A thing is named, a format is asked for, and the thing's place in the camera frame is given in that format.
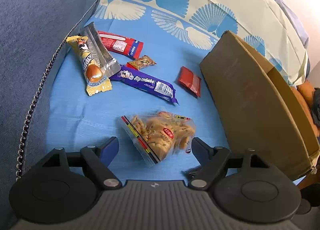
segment yellow snack package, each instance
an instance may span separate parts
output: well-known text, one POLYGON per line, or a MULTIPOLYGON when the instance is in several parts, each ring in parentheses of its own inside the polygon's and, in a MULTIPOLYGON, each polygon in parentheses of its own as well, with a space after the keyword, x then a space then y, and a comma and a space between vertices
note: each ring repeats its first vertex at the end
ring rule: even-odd
POLYGON ((105 75, 105 67, 100 67, 99 61, 95 60, 88 49, 86 41, 87 36, 71 36, 67 38, 67 43, 72 47, 74 52, 79 56, 82 64, 82 71, 87 81, 87 93, 89 96, 100 91, 104 92, 112 89, 110 79, 105 75))

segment metal screw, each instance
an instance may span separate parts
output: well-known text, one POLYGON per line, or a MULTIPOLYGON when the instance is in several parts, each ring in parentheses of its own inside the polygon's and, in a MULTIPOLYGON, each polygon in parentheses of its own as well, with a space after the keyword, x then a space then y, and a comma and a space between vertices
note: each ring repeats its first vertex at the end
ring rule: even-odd
POLYGON ((194 187, 205 187, 207 185, 207 183, 202 180, 202 179, 195 179, 193 181, 191 181, 191 185, 194 187))
POLYGON ((115 178, 108 178, 103 182, 107 187, 116 187, 120 184, 120 182, 115 178))

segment red oval label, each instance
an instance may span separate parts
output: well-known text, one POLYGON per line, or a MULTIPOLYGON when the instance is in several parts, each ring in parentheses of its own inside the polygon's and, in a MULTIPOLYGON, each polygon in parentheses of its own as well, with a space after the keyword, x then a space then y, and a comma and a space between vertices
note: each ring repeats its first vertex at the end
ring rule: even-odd
POLYGON ((163 131, 165 132, 165 134, 170 137, 171 139, 173 139, 173 133, 168 129, 168 128, 164 128, 163 131))

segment ridged gray surface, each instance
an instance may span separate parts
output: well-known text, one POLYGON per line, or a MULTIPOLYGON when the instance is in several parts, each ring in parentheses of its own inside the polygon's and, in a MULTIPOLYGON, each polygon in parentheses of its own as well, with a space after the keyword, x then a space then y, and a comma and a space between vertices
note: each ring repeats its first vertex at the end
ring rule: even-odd
POLYGON ((237 221, 221 212, 206 192, 191 190, 183 181, 128 181, 120 190, 105 191, 89 212, 75 220, 55 225, 19 220, 12 229, 298 230, 291 221, 266 226, 237 221))

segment red snack package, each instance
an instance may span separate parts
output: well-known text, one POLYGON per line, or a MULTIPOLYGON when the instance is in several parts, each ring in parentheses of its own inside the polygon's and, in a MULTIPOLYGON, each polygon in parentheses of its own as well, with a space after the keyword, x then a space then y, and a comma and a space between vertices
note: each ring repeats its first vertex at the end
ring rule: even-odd
POLYGON ((136 39, 117 35, 114 33, 107 33, 98 31, 102 44, 110 52, 120 53, 127 57, 138 59, 141 53, 143 42, 136 39))
POLYGON ((201 78, 194 74, 188 68, 182 66, 178 81, 185 87, 189 88, 193 93, 200 97, 201 78))

